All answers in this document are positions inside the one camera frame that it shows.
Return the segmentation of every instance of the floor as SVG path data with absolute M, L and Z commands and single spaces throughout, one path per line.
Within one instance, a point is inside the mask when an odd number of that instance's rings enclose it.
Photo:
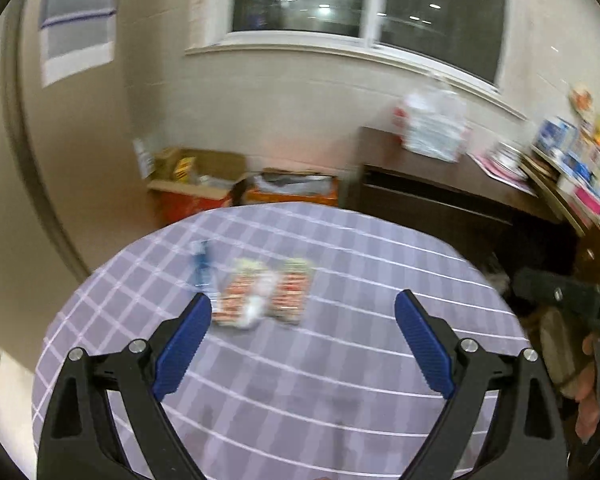
M 38 457 L 31 427 L 33 374 L 8 354 L 0 356 L 0 442 L 30 479 Z

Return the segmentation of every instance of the metal screw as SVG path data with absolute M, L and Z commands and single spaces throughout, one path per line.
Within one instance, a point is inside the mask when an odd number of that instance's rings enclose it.
M 469 354 L 472 354 L 478 350 L 478 343 L 475 342 L 473 339 L 462 339 L 462 341 L 460 342 L 460 348 L 462 348 L 462 350 L 464 350 L 465 352 L 469 352 Z
M 69 351 L 69 361 L 79 361 L 83 355 L 82 348 L 73 348 Z
M 538 361 L 538 352 L 536 352 L 533 348 L 525 348 L 525 351 L 522 352 L 522 355 L 529 362 L 535 363 Z
M 131 350 L 132 354 L 140 354 L 144 352 L 146 348 L 146 341 L 144 339 L 134 339 L 131 343 L 129 343 L 129 350 Z

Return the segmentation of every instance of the white plastic bag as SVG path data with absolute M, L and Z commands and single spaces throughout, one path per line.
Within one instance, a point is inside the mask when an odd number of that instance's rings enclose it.
M 467 141 L 465 114 L 464 100 L 441 76 L 430 74 L 395 108 L 394 125 L 404 127 L 404 148 L 455 162 Z

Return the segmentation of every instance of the plastic bag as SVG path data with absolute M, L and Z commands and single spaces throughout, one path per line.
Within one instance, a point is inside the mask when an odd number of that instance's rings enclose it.
M 402 146 L 421 155 L 455 162 L 468 142 L 466 103 L 439 75 L 405 95 L 394 109 L 393 123 L 402 128 Z
M 328 195 L 333 187 L 331 175 L 266 173 L 254 175 L 259 191 L 280 195 Z

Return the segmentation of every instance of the blue gripper pad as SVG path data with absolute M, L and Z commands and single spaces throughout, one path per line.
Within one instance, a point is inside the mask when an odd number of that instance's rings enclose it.
M 452 380 L 451 357 L 433 333 L 418 307 L 404 291 L 395 298 L 395 320 L 398 322 L 402 335 L 411 348 L 429 388 L 442 394 L 445 399 L 449 399 L 455 389 Z
M 210 324 L 211 302 L 201 296 L 156 360 L 153 391 L 158 402 L 178 389 Z

